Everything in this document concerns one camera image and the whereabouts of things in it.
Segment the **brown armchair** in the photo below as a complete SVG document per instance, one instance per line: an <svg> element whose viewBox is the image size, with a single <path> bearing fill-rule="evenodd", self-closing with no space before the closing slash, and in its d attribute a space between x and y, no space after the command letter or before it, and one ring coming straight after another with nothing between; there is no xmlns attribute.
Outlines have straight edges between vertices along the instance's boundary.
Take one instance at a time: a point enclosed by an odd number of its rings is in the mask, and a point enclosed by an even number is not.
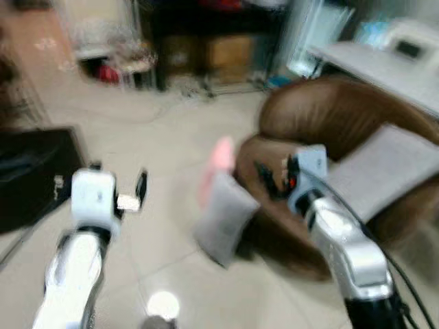
<svg viewBox="0 0 439 329"><path fill-rule="evenodd" d="M340 161L383 123L415 132L439 145L439 129L419 110L376 88L340 77L299 82L275 91L259 116L259 133L243 143L235 177L261 209L244 238L287 267L311 278L329 277L327 265L308 239L302 218L286 202L274 202L258 179L254 161L267 164L280 186L281 161L299 145L324 144ZM384 245L394 245L433 219L439 202L439 175L394 202L368 227Z"/></svg>

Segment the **pink object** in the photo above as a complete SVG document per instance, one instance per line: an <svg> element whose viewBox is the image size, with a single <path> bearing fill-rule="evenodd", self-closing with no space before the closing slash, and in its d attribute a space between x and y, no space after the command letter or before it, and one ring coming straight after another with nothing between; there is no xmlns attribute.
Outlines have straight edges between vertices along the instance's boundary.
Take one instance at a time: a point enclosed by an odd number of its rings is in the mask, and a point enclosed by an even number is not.
<svg viewBox="0 0 439 329"><path fill-rule="evenodd" d="M206 171L202 177L198 201L204 208L211 196L212 177L217 171L231 173L235 168L235 156L233 155L233 141L231 137L222 137L213 148Z"/></svg>

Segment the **gray cloth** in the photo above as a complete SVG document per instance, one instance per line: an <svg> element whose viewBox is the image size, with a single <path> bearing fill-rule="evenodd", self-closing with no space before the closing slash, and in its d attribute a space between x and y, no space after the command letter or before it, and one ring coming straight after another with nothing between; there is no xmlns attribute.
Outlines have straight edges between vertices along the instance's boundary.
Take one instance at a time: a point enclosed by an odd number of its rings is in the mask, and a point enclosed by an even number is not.
<svg viewBox="0 0 439 329"><path fill-rule="evenodd" d="M438 146L407 130L385 125L332 169L327 182L367 223L438 172Z"/></svg>
<svg viewBox="0 0 439 329"><path fill-rule="evenodd" d="M229 266L244 228L259 203L225 172L213 177L211 198L195 227L200 247L223 267Z"/></svg>

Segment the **white desk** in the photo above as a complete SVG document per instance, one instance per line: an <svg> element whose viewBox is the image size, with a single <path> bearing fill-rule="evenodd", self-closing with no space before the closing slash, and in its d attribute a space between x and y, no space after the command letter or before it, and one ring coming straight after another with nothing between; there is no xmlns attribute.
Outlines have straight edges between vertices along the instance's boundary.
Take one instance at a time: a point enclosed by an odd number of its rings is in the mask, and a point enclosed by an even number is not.
<svg viewBox="0 0 439 329"><path fill-rule="evenodd" d="M352 42L309 51L439 119L439 72L433 75L409 58Z"/></svg>

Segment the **white tile floor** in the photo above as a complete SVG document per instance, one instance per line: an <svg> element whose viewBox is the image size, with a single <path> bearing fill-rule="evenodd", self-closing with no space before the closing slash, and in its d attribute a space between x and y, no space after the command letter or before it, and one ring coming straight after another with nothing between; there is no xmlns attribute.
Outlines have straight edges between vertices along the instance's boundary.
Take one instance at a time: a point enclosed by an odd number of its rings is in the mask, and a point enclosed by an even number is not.
<svg viewBox="0 0 439 329"><path fill-rule="evenodd" d="M264 95L231 95L203 103L176 91L122 93L81 79L75 69L60 71L57 61L62 56L33 46L47 37L62 45L51 14L30 12L11 17L8 24L15 27L12 34L24 66L54 124L78 126L90 157L117 174L121 191L132 190L140 167L150 170L143 212L126 217L122 235L108 253L97 329L140 328L146 300L161 289L180 299L183 329L350 328L331 282L280 273L261 258L236 260L226 271L192 239L191 228L200 216L195 197L204 161L219 137L231 135L239 143L253 132ZM0 274L2 328L30 328L43 296L45 267L70 225L66 205ZM15 235L0 236L0 252ZM414 270L410 275L439 320L439 280L426 283Z"/></svg>

